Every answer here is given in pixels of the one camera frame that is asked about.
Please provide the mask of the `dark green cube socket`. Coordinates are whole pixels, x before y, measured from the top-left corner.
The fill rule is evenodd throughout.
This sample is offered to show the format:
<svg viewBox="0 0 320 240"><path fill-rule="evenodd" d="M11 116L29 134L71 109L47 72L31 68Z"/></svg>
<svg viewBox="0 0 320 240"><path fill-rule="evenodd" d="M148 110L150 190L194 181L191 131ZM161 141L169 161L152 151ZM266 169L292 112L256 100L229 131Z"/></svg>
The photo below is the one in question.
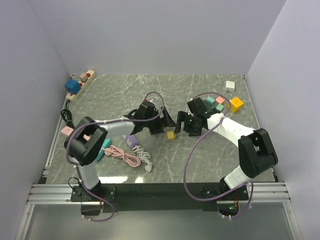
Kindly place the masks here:
<svg viewBox="0 0 320 240"><path fill-rule="evenodd" d="M216 108L215 102L208 101L207 99L203 100L205 107L210 111Z"/></svg>

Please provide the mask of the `black mounting base bar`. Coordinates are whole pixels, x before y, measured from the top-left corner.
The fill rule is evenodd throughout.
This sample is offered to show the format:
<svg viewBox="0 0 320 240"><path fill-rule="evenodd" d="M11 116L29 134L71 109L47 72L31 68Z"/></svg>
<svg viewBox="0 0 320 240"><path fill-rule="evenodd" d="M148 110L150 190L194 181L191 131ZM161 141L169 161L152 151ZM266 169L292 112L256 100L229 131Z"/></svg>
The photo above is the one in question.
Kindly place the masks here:
<svg viewBox="0 0 320 240"><path fill-rule="evenodd" d="M187 183L189 191L197 198L209 199L223 193L224 187L218 182ZM217 212L217 201L249 200L247 188L242 186L235 191L213 201L197 201L185 191L183 183L102 183L92 192L110 202L118 211L164 211L164 210L203 210ZM88 194L82 186L73 187L70 201L82 203L81 213L85 216L100 214L98 207L89 203L99 202L102 213L112 213L112 208L98 198Z"/></svg>

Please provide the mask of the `teal power strip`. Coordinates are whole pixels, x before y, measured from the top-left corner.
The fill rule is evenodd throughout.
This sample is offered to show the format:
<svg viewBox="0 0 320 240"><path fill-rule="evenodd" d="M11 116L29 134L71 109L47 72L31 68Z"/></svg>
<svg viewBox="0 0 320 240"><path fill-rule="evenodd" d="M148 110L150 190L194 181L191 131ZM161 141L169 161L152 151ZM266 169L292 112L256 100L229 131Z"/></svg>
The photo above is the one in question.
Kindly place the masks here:
<svg viewBox="0 0 320 240"><path fill-rule="evenodd" d="M111 145L112 145L112 140L111 140L110 138L105 139L104 142L103 142L103 144L102 144L102 146L101 146L101 149L100 149L100 151L99 151L99 153L98 153L98 155L97 155L97 157L95 158L94 161L95 161L95 162L100 161L101 158L102 158L102 157L104 156L104 154L105 154L104 149L109 148Z"/></svg>

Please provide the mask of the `aluminium rail frame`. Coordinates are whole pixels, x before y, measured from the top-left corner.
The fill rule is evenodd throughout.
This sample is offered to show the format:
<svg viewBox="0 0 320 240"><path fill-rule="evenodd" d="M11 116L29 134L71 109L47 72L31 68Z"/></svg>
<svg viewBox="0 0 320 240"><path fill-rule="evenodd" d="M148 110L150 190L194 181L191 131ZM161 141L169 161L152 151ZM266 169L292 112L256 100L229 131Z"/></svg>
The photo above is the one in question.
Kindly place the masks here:
<svg viewBox="0 0 320 240"><path fill-rule="evenodd" d="M120 184L115 203L120 215L108 221L76 217L82 200L72 199L65 184L34 184L31 187L18 240L289 240L291 202L284 182L255 182L244 189L237 215L219 213L231 201L207 202L209 211L195 207L187 197L153 198L155 185Z"/></svg>

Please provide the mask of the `beige red power strip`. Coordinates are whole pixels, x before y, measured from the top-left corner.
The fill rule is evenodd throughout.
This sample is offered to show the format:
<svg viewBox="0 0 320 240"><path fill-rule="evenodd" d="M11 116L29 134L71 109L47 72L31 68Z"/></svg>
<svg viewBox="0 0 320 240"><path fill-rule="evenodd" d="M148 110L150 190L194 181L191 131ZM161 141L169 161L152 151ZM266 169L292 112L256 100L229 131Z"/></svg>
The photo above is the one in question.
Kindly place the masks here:
<svg viewBox="0 0 320 240"><path fill-rule="evenodd" d="M79 84L80 84L80 86L81 86L81 89L80 89L80 91L79 91L77 94L70 94L70 93L67 92L65 98L66 98L67 100L69 100L70 102L74 102L74 101L81 95L81 93L85 90L85 88L89 85L89 83L90 83L90 82L95 78L95 76L96 76L96 72L95 72L94 70L87 70L85 73L86 73L87 76L88 76L88 79L87 79L86 82L81 82L81 81L80 81L80 75L81 75L82 73L78 76L78 78L75 78L74 75L71 75L70 79L74 79L74 80L78 81Z"/></svg>

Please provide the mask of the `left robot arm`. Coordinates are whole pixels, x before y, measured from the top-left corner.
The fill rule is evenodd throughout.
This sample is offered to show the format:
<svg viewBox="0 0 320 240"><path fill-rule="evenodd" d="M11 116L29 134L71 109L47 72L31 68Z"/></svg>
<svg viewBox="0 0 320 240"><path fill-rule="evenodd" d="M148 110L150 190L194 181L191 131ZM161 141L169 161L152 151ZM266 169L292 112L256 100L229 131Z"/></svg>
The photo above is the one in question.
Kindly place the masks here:
<svg viewBox="0 0 320 240"><path fill-rule="evenodd" d="M163 106L159 112L153 103L142 103L138 109L113 120L94 120L83 117L64 142L67 160L75 165L79 181L83 186L82 195L88 201L100 195L101 182L98 178L94 160L106 139L122 135L134 135L148 128L151 135L164 132L166 127L176 123Z"/></svg>

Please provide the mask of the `mint green plug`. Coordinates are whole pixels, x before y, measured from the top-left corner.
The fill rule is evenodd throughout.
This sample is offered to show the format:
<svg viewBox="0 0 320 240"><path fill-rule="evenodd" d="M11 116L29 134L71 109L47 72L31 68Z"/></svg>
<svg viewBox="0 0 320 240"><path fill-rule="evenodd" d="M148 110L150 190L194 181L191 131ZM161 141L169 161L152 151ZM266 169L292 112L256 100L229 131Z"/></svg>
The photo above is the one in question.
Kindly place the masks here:
<svg viewBox="0 0 320 240"><path fill-rule="evenodd" d="M218 103L216 106L215 106L215 109L218 110L218 111L222 111L224 109L224 106L220 103Z"/></svg>

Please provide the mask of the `blue cube socket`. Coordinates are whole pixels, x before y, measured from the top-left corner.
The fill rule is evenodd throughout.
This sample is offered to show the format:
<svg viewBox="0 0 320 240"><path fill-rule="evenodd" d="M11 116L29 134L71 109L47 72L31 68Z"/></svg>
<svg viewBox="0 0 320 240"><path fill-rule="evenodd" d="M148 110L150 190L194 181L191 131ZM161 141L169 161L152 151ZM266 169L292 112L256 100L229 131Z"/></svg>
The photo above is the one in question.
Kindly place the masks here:
<svg viewBox="0 0 320 240"><path fill-rule="evenodd" d="M75 79L69 79L64 84L64 87L68 93L73 94L73 95L76 95L81 90L81 86L80 86L79 82Z"/></svg>

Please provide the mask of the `teal blue plug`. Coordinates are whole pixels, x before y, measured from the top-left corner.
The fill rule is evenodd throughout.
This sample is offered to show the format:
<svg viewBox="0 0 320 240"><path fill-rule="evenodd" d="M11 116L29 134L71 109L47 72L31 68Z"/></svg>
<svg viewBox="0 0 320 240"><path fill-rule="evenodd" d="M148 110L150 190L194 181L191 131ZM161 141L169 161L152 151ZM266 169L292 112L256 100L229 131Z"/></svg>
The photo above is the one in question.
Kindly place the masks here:
<svg viewBox="0 0 320 240"><path fill-rule="evenodd" d="M206 98L206 101L209 102L210 104L213 104L215 102L215 98L208 96Z"/></svg>

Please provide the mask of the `dusty pink plug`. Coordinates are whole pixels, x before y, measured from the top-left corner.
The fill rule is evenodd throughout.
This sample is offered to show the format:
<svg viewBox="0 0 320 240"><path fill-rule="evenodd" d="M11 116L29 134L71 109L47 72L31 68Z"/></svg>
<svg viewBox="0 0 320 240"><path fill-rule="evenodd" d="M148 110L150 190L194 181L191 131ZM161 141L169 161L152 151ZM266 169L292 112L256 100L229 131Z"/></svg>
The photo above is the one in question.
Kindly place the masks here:
<svg viewBox="0 0 320 240"><path fill-rule="evenodd" d="M85 83L88 80L88 76L85 72L83 72L80 76L79 79L82 83Z"/></svg>

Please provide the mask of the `white plug adapter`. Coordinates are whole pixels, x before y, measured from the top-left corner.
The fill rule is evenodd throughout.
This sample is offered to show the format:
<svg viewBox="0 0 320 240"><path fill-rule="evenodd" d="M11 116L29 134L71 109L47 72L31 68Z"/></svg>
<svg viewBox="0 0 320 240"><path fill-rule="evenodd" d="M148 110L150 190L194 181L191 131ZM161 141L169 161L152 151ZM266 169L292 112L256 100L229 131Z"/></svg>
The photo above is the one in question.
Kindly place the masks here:
<svg viewBox="0 0 320 240"><path fill-rule="evenodd" d="M229 81L227 80L225 82L225 86L224 86L224 89L225 91L227 92L234 92L235 91L235 86L236 86L236 83L234 81Z"/></svg>

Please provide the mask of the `yellow white plug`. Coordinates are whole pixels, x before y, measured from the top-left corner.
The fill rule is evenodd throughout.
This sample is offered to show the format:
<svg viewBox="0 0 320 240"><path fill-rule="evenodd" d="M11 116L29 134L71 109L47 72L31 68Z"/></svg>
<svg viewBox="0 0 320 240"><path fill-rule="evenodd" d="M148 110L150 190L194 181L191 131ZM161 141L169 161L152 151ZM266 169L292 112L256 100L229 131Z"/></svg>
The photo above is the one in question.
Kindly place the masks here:
<svg viewBox="0 0 320 240"><path fill-rule="evenodd" d="M177 135L174 131L168 131L166 134L168 140L175 140L177 138Z"/></svg>

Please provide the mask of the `yellow cube socket adapter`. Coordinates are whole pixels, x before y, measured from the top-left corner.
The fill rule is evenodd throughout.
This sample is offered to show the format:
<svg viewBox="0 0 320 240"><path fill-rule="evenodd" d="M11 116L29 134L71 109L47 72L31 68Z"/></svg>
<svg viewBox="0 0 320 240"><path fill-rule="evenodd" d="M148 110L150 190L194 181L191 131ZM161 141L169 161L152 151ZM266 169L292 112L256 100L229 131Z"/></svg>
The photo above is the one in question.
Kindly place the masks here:
<svg viewBox="0 0 320 240"><path fill-rule="evenodd" d="M244 102L239 97L234 97L230 100L230 104L230 111L236 113L243 107Z"/></svg>

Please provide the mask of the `purple power strip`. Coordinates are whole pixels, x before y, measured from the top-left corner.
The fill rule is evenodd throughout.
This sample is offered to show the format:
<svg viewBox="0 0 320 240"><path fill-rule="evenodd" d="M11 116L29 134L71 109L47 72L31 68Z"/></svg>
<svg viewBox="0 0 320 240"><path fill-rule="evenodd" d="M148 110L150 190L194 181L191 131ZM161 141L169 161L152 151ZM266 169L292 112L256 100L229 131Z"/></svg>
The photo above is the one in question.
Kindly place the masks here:
<svg viewBox="0 0 320 240"><path fill-rule="evenodd" d="M122 135L122 138L130 149L135 148L139 144L137 138L134 135Z"/></svg>

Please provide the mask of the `pink power strip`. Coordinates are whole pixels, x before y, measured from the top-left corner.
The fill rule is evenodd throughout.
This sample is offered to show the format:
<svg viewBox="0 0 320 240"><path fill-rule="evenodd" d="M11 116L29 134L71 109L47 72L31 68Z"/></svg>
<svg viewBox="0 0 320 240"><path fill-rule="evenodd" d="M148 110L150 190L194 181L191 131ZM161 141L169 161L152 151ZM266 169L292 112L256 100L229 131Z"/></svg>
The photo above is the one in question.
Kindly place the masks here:
<svg viewBox="0 0 320 240"><path fill-rule="evenodd" d="M122 159L132 168L137 168L141 165L141 160L138 157L126 153L122 148L118 148L114 145L104 149L104 155Z"/></svg>

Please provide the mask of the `salmon pink plug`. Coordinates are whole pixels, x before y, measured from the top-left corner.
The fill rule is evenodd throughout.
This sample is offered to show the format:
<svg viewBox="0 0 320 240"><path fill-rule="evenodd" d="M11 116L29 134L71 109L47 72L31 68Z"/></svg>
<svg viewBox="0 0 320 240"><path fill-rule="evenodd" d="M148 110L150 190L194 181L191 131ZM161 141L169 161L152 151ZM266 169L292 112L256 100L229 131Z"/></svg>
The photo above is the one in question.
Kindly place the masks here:
<svg viewBox="0 0 320 240"><path fill-rule="evenodd" d="M215 103L216 103L216 104L221 104L221 105L223 105L224 102L225 102L225 99L224 99L223 97L221 97L221 96L218 96L218 97L215 99Z"/></svg>

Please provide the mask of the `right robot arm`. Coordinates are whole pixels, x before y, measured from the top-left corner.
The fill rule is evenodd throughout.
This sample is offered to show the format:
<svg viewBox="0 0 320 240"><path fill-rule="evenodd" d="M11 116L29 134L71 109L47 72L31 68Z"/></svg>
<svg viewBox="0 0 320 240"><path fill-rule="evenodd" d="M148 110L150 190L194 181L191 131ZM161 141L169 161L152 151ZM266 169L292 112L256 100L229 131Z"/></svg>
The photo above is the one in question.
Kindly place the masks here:
<svg viewBox="0 0 320 240"><path fill-rule="evenodd" d="M239 165L220 180L218 192L230 200L237 194L237 187L248 182L278 164L278 157L272 140L264 128L253 129L244 126L222 112L207 111L202 114L188 114L179 111L175 133L183 130L190 137L198 137L202 129L215 132L238 148Z"/></svg>

